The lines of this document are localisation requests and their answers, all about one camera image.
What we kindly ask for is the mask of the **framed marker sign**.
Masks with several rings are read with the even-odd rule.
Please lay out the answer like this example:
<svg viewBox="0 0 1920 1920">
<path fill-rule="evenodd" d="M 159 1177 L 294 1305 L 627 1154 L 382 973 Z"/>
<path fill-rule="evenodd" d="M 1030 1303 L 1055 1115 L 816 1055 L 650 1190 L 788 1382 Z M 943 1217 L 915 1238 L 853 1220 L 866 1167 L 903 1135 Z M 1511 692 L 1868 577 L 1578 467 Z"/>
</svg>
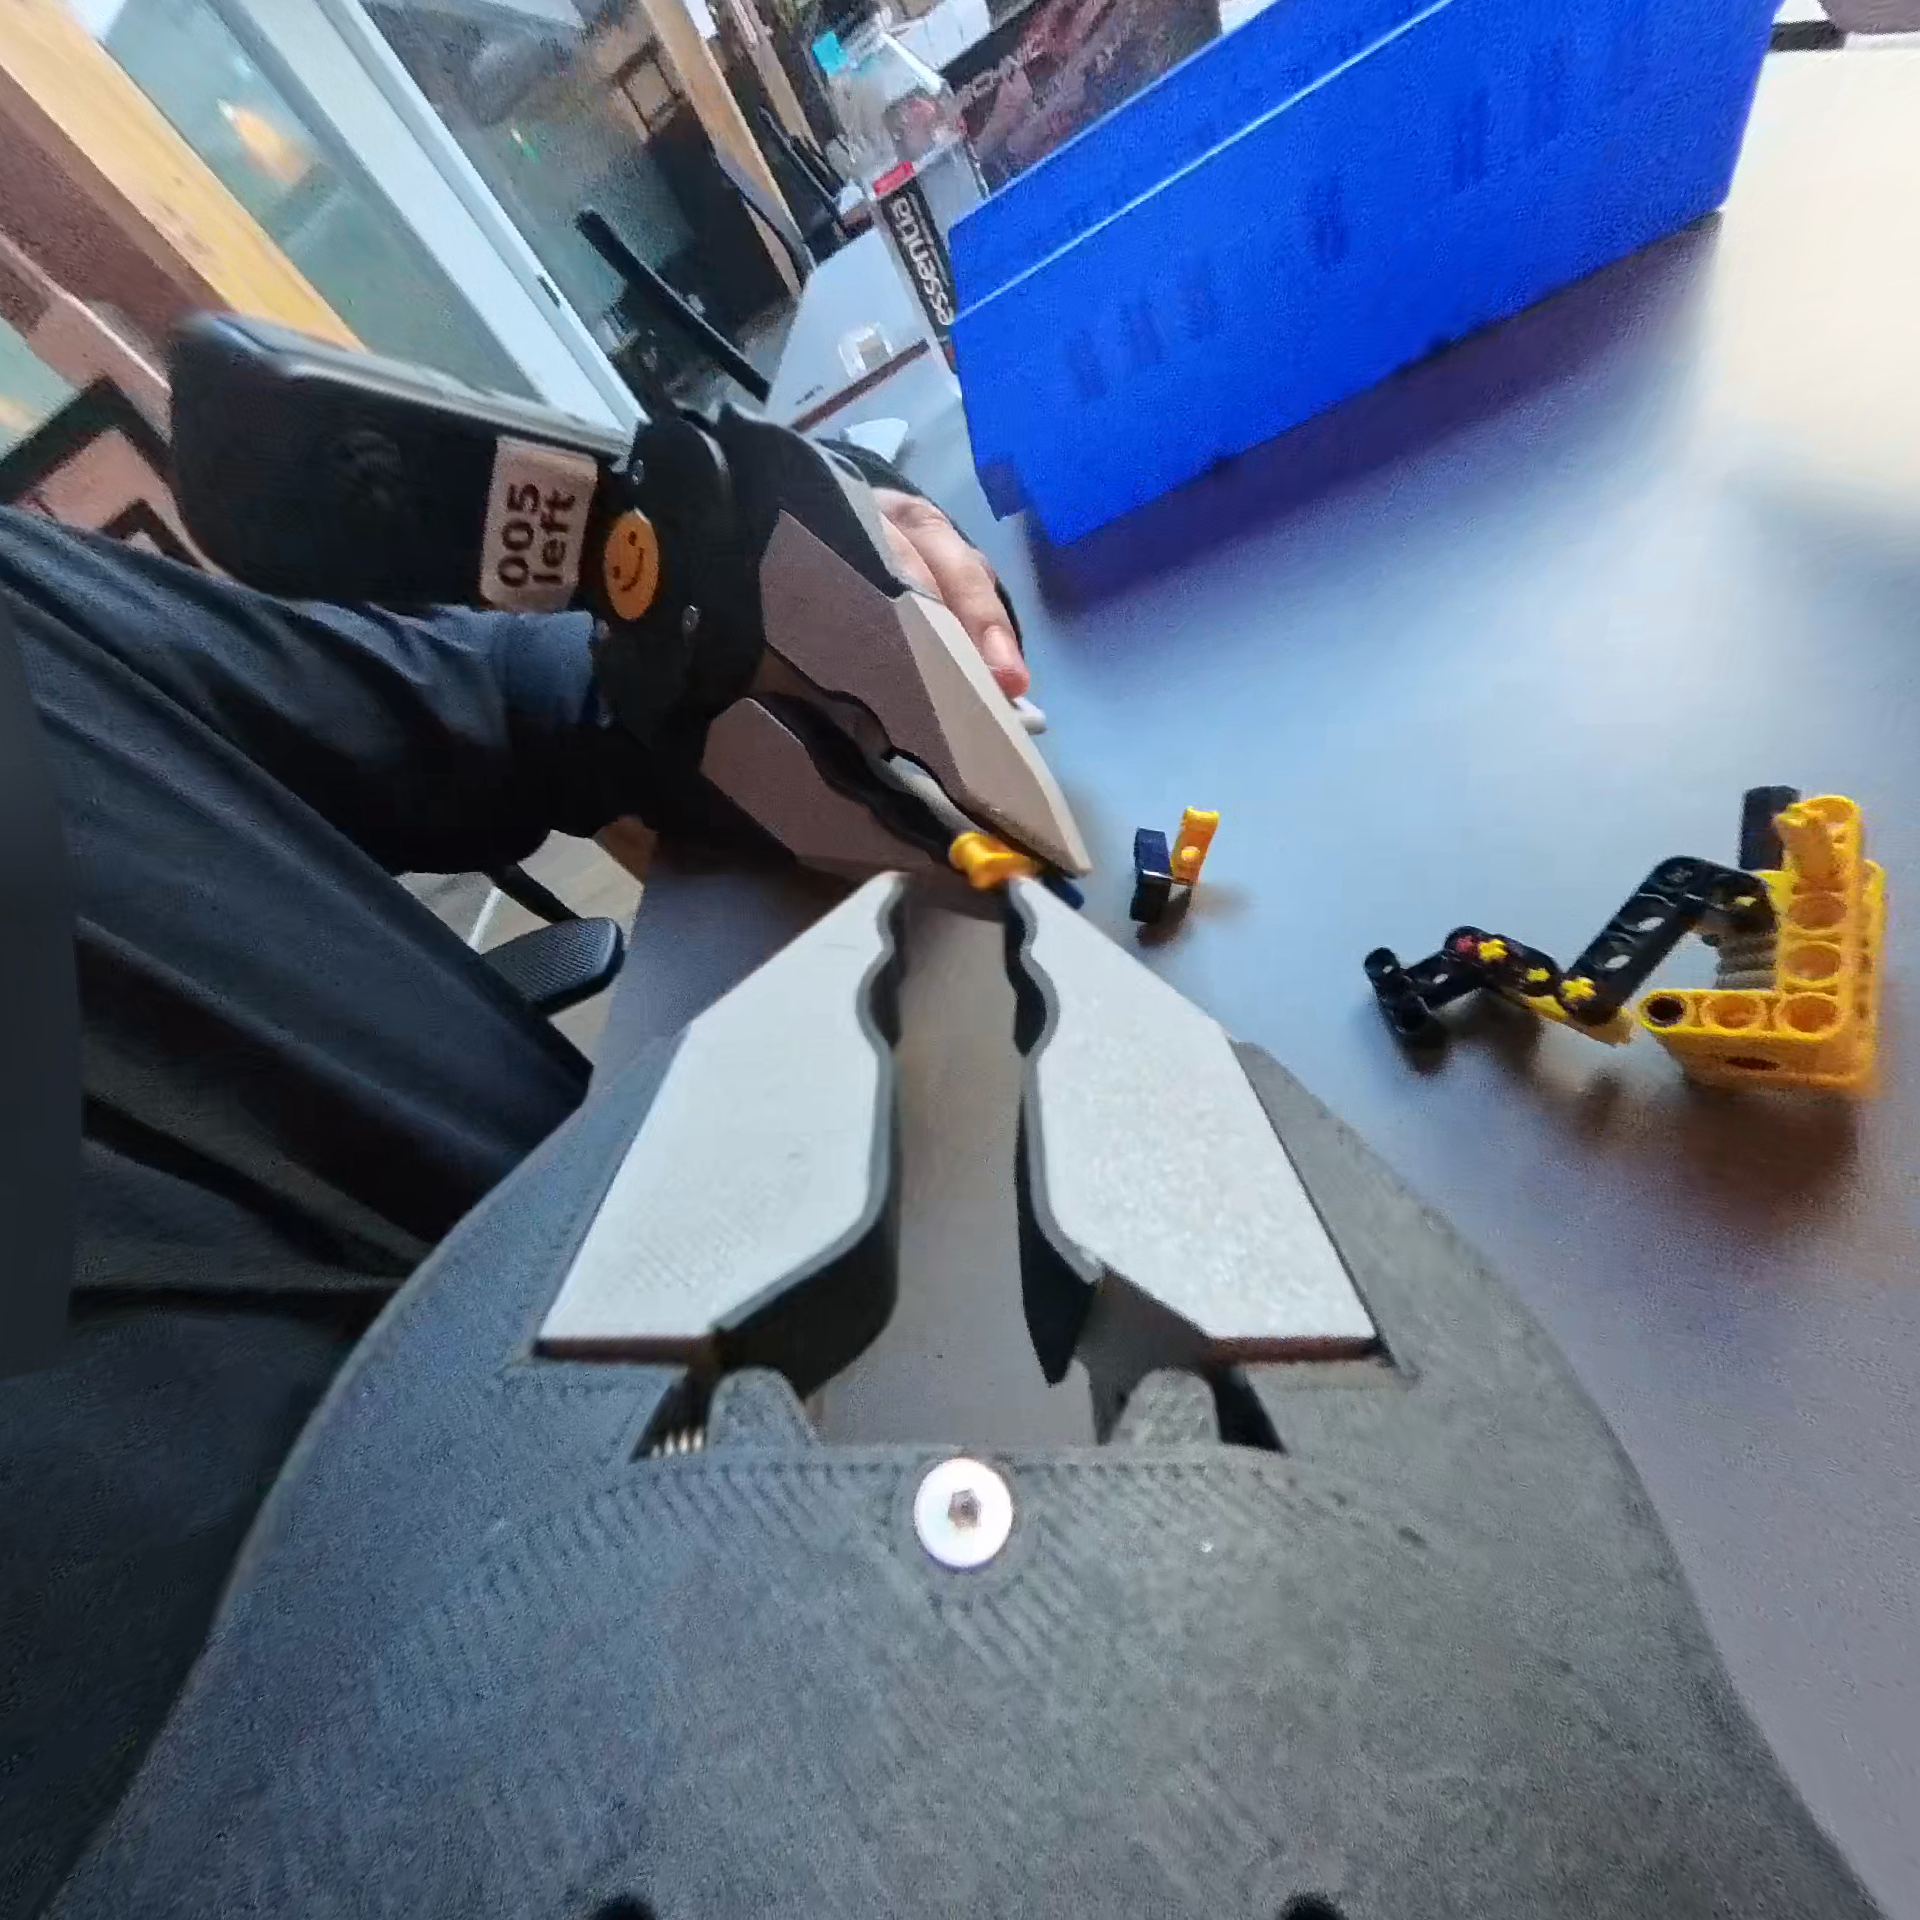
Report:
<svg viewBox="0 0 1920 1920">
<path fill-rule="evenodd" d="M 74 530 L 210 569 L 176 505 L 166 435 L 106 374 L 5 451 L 3 500 Z"/>
</svg>

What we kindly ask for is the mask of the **wooden partition frame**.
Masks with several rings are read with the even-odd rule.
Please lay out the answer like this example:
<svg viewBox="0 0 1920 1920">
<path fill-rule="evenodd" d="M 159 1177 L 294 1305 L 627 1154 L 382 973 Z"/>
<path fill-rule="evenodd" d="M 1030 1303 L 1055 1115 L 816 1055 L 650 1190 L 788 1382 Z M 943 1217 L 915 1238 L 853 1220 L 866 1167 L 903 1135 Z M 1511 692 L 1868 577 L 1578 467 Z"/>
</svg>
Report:
<svg viewBox="0 0 1920 1920">
<path fill-rule="evenodd" d="M 3 5 L 3 445 L 99 378 L 166 423 L 181 319 L 358 348 L 342 317 L 68 5 Z"/>
</svg>

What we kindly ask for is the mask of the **blue storage bin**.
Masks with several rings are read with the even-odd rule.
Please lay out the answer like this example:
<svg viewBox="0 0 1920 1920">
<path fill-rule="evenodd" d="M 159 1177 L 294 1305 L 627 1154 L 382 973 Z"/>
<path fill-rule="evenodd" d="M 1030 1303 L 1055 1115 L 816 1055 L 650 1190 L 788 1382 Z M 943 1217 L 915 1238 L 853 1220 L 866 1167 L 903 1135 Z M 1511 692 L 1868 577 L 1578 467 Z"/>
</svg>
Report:
<svg viewBox="0 0 1920 1920">
<path fill-rule="evenodd" d="M 1775 14 L 1264 7 L 951 230 L 992 511 L 1069 545 L 1716 211 Z"/>
</svg>

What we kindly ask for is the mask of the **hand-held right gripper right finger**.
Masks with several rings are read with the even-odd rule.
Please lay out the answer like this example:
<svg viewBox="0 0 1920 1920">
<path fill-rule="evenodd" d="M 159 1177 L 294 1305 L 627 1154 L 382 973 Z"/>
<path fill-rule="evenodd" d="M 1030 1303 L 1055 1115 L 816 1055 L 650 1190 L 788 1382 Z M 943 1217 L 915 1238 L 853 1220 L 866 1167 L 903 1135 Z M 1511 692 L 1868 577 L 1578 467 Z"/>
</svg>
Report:
<svg viewBox="0 0 1920 1920">
<path fill-rule="evenodd" d="M 1378 1331 L 1228 1030 L 1038 879 L 1006 887 L 1021 1308 L 1042 1375 L 1358 1361 Z"/>
</svg>

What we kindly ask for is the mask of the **person's left forearm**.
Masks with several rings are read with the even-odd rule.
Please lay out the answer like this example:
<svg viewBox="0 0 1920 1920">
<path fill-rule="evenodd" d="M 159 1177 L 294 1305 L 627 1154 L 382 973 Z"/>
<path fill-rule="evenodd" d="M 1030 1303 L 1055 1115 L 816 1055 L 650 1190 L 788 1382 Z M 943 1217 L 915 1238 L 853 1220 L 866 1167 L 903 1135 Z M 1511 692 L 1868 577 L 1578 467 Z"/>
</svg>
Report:
<svg viewBox="0 0 1920 1920">
<path fill-rule="evenodd" d="M 391 873 L 500 868 L 663 799 L 587 615 L 290 602 L 15 510 L 3 549 L 37 639 L 118 670 Z"/>
</svg>

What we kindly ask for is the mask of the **yellow and black lego assembly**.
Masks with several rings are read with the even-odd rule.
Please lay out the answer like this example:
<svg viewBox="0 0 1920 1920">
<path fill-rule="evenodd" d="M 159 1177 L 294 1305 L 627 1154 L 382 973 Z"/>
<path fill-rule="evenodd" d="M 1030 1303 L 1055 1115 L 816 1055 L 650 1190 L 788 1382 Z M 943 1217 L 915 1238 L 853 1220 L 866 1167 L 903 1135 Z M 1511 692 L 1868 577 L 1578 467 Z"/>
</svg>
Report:
<svg viewBox="0 0 1920 1920">
<path fill-rule="evenodd" d="M 1733 861 L 1654 861 L 1565 965 L 1474 924 L 1423 957 L 1378 946 L 1359 965 L 1407 1050 L 1440 1045 L 1460 1002 L 1496 999 L 1610 1046 L 1645 1033 L 1700 1089 L 1863 1097 L 1880 1067 L 1885 932 L 1860 807 L 1758 785 Z"/>
</svg>

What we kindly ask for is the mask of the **dark lego set box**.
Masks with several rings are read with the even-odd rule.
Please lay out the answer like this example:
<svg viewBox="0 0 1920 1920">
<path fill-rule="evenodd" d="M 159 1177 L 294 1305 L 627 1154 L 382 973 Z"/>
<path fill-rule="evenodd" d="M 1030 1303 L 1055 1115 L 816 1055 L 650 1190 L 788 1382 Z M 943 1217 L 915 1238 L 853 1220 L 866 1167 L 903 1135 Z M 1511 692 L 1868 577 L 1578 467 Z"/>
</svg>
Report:
<svg viewBox="0 0 1920 1920">
<path fill-rule="evenodd" d="M 941 69 L 986 193 L 1000 193 L 1218 35 L 1218 2 L 990 5 L 987 33 Z"/>
</svg>

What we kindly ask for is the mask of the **person's left hand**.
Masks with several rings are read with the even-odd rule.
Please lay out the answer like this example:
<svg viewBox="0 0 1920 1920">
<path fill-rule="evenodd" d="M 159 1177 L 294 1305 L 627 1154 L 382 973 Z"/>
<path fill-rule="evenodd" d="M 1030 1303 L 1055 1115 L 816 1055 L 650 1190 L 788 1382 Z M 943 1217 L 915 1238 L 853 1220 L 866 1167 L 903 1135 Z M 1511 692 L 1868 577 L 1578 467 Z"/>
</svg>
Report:
<svg viewBox="0 0 1920 1920">
<path fill-rule="evenodd" d="M 919 493 L 877 487 L 874 505 L 898 578 L 959 622 L 1007 699 L 1026 698 L 1030 671 L 1016 612 L 986 555 Z"/>
</svg>

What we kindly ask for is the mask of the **black and white cardboard box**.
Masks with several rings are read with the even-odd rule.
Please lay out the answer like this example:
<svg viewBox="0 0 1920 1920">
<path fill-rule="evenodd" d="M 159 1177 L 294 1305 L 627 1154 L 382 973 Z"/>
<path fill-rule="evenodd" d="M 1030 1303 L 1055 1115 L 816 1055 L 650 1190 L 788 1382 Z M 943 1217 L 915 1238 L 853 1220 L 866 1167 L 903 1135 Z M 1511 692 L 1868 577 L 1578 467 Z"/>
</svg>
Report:
<svg viewBox="0 0 1920 1920">
<path fill-rule="evenodd" d="M 970 143 L 957 139 L 919 159 L 894 159 L 868 180 L 868 202 L 930 340 L 952 367 L 952 324 L 962 305 L 951 236 L 986 202 Z"/>
</svg>

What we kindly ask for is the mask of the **black mesh chair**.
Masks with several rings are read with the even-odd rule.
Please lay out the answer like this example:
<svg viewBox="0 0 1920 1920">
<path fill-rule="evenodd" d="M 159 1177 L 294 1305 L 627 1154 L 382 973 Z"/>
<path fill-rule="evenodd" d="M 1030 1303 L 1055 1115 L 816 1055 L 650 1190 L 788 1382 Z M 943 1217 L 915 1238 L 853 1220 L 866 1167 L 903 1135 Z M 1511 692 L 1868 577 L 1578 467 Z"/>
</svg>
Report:
<svg viewBox="0 0 1920 1920">
<path fill-rule="evenodd" d="M 405 873 L 400 884 L 540 1018 L 597 999 L 627 962 L 616 918 L 576 911 L 520 863 L 477 876 Z"/>
</svg>

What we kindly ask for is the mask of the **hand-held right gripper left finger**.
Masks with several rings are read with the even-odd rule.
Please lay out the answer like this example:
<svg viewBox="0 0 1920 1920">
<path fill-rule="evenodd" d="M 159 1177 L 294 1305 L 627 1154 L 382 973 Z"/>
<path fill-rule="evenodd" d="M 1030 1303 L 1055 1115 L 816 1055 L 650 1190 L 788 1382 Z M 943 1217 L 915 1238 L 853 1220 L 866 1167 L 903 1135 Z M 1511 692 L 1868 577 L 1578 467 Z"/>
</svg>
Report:
<svg viewBox="0 0 1920 1920">
<path fill-rule="evenodd" d="M 861 882 L 658 1065 L 540 1326 L 560 1361 L 748 1369 L 811 1396 L 898 1299 L 906 879 Z"/>
</svg>

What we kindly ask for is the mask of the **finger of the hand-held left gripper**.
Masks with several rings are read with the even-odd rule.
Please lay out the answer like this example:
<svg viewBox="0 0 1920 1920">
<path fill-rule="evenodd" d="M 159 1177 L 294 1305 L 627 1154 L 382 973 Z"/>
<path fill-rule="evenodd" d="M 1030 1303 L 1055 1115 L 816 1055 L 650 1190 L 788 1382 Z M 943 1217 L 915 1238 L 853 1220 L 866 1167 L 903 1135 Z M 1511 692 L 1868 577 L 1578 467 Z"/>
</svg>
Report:
<svg viewBox="0 0 1920 1920">
<path fill-rule="evenodd" d="M 757 699 L 732 705 L 706 731 L 702 777 L 814 873 L 845 879 L 952 876 L 955 819 L 887 777 L 851 738 L 804 708 L 790 716 Z"/>
<path fill-rule="evenodd" d="M 911 761 L 970 827 L 1069 877 L 1092 868 L 1064 793 L 957 618 L 911 587 L 887 590 L 781 511 L 758 561 L 768 653 L 875 761 Z"/>
</svg>

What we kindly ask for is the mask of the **black office chair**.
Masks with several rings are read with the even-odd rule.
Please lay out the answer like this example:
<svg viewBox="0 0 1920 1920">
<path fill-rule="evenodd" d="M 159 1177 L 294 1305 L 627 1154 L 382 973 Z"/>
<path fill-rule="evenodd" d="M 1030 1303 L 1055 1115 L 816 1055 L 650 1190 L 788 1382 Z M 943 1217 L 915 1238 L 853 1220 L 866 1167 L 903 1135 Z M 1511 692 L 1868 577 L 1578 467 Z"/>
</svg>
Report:
<svg viewBox="0 0 1920 1920">
<path fill-rule="evenodd" d="M 696 127 L 616 159 L 572 229 L 608 282 L 599 324 L 636 397 L 772 395 L 799 311 L 796 259 Z"/>
</svg>

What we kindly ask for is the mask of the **clear plastic jar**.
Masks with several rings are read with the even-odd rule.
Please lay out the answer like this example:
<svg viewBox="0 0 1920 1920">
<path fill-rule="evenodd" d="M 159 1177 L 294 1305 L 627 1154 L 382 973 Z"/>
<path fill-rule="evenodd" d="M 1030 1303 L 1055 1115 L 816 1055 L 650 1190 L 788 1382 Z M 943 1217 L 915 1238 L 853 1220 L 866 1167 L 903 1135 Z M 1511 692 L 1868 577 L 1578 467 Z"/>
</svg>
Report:
<svg viewBox="0 0 1920 1920">
<path fill-rule="evenodd" d="M 844 15 L 814 43 L 854 180 L 894 190 L 900 171 L 955 180 L 962 205 L 979 202 L 981 173 L 943 75 L 880 15 Z"/>
</svg>

